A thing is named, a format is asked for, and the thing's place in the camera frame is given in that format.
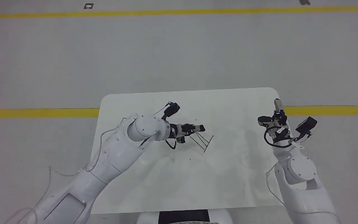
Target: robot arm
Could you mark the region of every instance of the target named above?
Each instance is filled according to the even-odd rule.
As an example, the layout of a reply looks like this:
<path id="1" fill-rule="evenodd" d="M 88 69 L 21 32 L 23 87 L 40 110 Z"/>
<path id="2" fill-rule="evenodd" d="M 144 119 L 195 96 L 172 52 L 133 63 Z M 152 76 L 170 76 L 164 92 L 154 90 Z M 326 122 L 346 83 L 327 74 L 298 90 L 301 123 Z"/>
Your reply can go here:
<path id="1" fill-rule="evenodd" d="M 124 173 L 153 141 L 182 139 L 204 127 L 170 124 L 166 118 L 179 106 L 169 103 L 162 118 L 134 114 L 113 130 L 91 162 L 66 187 L 35 207 L 27 223 L 86 223 L 96 198 L 114 178 Z M 140 146 L 135 142 L 143 141 Z"/>
<path id="2" fill-rule="evenodd" d="M 278 160 L 274 171 L 283 204 L 291 220 L 294 224 L 340 223 L 314 163 L 301 153 L 303 147 L 299 145 L 299 140 L 304 136 L 310 137 L 310 130 L 314 128 L 317 121 L 311 117 L 307 118 L 296 129 L 300 136 L 293 138 L 281 100 L 275 100 L 275 107 L 273 117 L 261 116 L 258 118 L 258 123 L 266 128 L 264 139 L 274 148 L 274 155 Z M 267 141 L 266 134 L 270 135 L 273 143 Z M 305 190 L 293 186 L 303 182 L 307 184 Z"/>

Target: gray floor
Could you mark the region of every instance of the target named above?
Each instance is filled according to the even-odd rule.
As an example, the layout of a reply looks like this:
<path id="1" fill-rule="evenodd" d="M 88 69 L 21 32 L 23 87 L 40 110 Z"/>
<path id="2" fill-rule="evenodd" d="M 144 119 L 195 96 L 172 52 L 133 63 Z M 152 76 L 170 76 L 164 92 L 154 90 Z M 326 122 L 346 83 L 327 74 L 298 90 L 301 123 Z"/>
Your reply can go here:
<path id="1" fill-rule="evenodd" d="M 0 13 L 81 11 L 85 2 L 6 0 Z M 300 6 L 294 0 L 94 3 L 95 10 Z M 357 19 L 347 12 L 1 19 L 0 108 L 95 108 L 107 94 L 245 87 L 273 87 L 286 105 L 358 105 Z M 294 127 L 302 119 L 289 121 Z M 307 154 L 342 223 L 356 223 L 358 117 L 317 119 Z M 1 119 L 0 223 L 36 203 L 47 166 L 73 173 L 85 165 L 95 129 L 96 119 Z M 70 180 L 54 174 L 50 191 Z M 280 206 L 229 211 L 235 223 L 290 223 Z M 89 223 L 135 223 L 137 216 L 95 215 Z"/>

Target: white table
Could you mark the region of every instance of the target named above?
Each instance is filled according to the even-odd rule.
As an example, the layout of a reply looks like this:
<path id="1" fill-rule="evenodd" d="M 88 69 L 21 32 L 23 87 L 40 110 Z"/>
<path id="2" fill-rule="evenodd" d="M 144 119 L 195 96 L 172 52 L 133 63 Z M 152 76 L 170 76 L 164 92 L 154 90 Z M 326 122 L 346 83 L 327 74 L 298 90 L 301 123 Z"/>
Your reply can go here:
<path id="1" fill-rule="evenodd" d="M 101 133 L 116 127 L 122 117 L 153 114 L 168 101 L 181 107 L 168 118 L 170 123 L 203 124 L 214 138 L 205 153 L 189 138 L 175 150 L 165 142 L 154 142 L 128 171 L 106 187 L 92 213 L 280 205 L 267 190 L 265 176 L 277 159 L 263 140 L 265 129 L 257 124 L 259 116 L 272 115 L 275 98 L 279 96 L 272 88 L 104 97 L 92 157 L 98 150 Z M 269 183 L 280 195 L 273 173 Z"/>

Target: small black mark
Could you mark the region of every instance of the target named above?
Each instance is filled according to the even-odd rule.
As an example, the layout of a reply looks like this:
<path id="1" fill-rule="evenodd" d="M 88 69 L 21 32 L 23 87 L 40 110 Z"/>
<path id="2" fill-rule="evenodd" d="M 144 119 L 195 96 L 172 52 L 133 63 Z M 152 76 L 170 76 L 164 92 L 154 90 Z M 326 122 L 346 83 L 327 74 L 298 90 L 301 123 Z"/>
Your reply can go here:
<path id="1" fill-rule="evenodd" d="M 308 5 L 311 4 L 311 3 L 309 2 L 309 0 L 299 0 L 299 1 L 300 1 L 301 5 L 303 5 L 303 6 L 308 6 Z"/>
<path id="2" fill-rule="evenodd" d="M 91 9 L 93 9 L 93 6 L 94 6 L 95 4 L 94 3 L 86 3 L 86 4 L 84 4 L 84 10 L 91 10 Z"/>

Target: white cable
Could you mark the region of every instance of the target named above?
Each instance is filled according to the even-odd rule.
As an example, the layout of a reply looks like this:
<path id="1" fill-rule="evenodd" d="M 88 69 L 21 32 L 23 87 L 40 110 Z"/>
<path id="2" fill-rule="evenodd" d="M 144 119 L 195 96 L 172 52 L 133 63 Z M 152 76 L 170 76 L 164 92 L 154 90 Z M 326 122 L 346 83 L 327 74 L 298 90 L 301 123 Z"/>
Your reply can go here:
<path id="1" fill-rule="evenodd" d="M 104 134 L 106 134 L 107 132 L 110 132 L 110 131 L 112 131 L 112 130 L 115 130 L 115 129 L 117 129 L 118 127 L 115 127 L 115 128 L 113 128 L 113 129 L 110 129 L 110 130 L 107 130 L 107 131 L 105 131 L 105 132 L 103 132 L 102 134 L 101 134 L 101 138 L 100 138 L 100 149 L 99 149 L 99 152 L 98 152 L 98 156 L 97 156 L 97 159 L 96 159 L 96 162 L 95 162 L 95 164 L 94 164 L 94 166 L 92 166 L 92 168 L 89 170 L 88 168 L 87 168 L 87 165 L 86 165 L 86 167 L 84 168 L 87 172 L 91 172 L 95 167 L 96 167 L 96 165 L 97 165 L 97 163 L 98 163 L 98 161 L 99 161 L 99 159 L 100 159 L 100 155 L 101 155 L 101 150 L 102 150 L 102 136 L 104 135 Z"/>
<path id="2" fill-rule="evenodd" d="M 122 124 L 122 122 L 123 122 L 124 119 L 126 119 L 126 118 L 122 118 L 121 123 L 120 123 L 117 127 L 115 127 L 114 129 L 107 130 L 107 131 L 105 131 L 105 132 L 103 132 L 103 133 L 101 134 L 101 137 L 100 137 L 100 149 L 99 149 L 98 157 L 97 157 L 97 160 L 96 160 L 95 164 L 92 166 L 92 168 L 91 168 L 90 170 L 87 169 L 87 165 L 88 165 L 88 164 L 86 164 L 84 168 L 81 168 L 81 169 L 78 170 L 77 173 L 75 173 L 75 174 L 63 174 L 62 172 L 59 172 L 59 171 L 55 170 L 54 168 L 52 168 L 51 166 L 49 166 L 49 183 L 48 183 L 48 186 L 47 186 L 47 188 L 46 188 L 46 190 L 45 190 L 45 193 L 41 196 L 41 198 L 39 199 L 39 201 L 35 204 L 35 206 L 34 206 L 33 208 L 28 207 L 28 208 L 21 208 L 21 209 L 17 210 L 13 215 L 11 215 L 7 220 L 5 220 L 5 222 L 4 222 L 3 224 L 9 223 L 9 221 L 13 220 L 18 214 L 20 214 L 20 212 L 22 212 L 22 211 L 24 211 L 24 210 L 27 210 L 27 209 L 29 209 L 29 212 L 27 212 L 24 216 L 22 216 L 22 218 L 21 218 L 19 221 L 17 221 L 17 224 L 19 224 L 27 215 L 29 215 L 30 212 L 33 212 L 33 213 L 35 214 L 35 224 L 37 224 L 37 213 L 36 213 L 36 211 L 35 211 L 35 208 L 36 208 L 36 206 L 38 206 L 38 205 L 40 204 L 40 202 L 45 198 L 46 193 L 47 193 L 47 192 L 49 191 L 49 189 L 50 189 L 51 179 L 52 179 L 52 177 L 51 177 L 51 171 L 54 171 L 55 173 L 57 173 L 57 174 L 59 174 L 59 175 L 61 175 L 61 176 L 66 176 L 66 177 L 76 176 L 76 175 L 78 175 L 79 173 L 81 173 L 83 170 L 86 170 L 87 172 L 91 172 L 91 171 L 96 167 L 96 165 L 97 165 L 97 163 L 98 163 L 98 161 L 99 161 L 99 159 L 100 159 L 100 154 L 101 154 L 101 149 L 102 149 L 102 137 L 103 137 L 103 135 L 106 134 L 107 132 L 110 132 L 110 131 L 112 131 L 112 130 L 117 129 L 117 128 Z"/>
<path id="3" fill-rule="evenodd" d="M 329 212 L 329 211 L 321 211 L 321 212 L 298 212 L 298 211 L 296 211 L 296 210 L 294 210 L 294 209 L 288 207 L 283 201 L 281 201 L 281 199 L 280 199 L 279 197 L 277 197 L 277 195 L 276 195 L 275 193 L 272 192 L 272 190 L 270 189 L 270 186 L 269 186 L 269 176 L 270 176 L 270 172 L 271 172 L 271 170 L 272 170 L 277 164 L 279 164 L 279 162 L 277 162 L 276 164 L 274 164 L 273 167 L 270 168 L 270 170 L 265 173 L 265 175 L 266 175 L 266 184 L 267 184 L 267 188 L 268 188 L 269 192 L 270 192 L 273 196 L 275 196 L 275 198 L 276 198 L 277 200 L 279 200 L 279 202 L 281 202 L 281 204 L 282 204 L 283 206 L 285 206 L 286 209 L 291 210 L 291 211 L 293 211 L 293 212 L 295 212 L 295 213 L 297 213 L 297 214 L 318 214 L 318 213 L 332 214 L 332 215 L 334 215 L 334 216 L 338 219 L 338 222 L 339 222 L 340 224 L 342 224 L 342 222 L 341 222 L 339 216 L 338 216 L 337 214 L 333 213 L 333 212 Z"/>

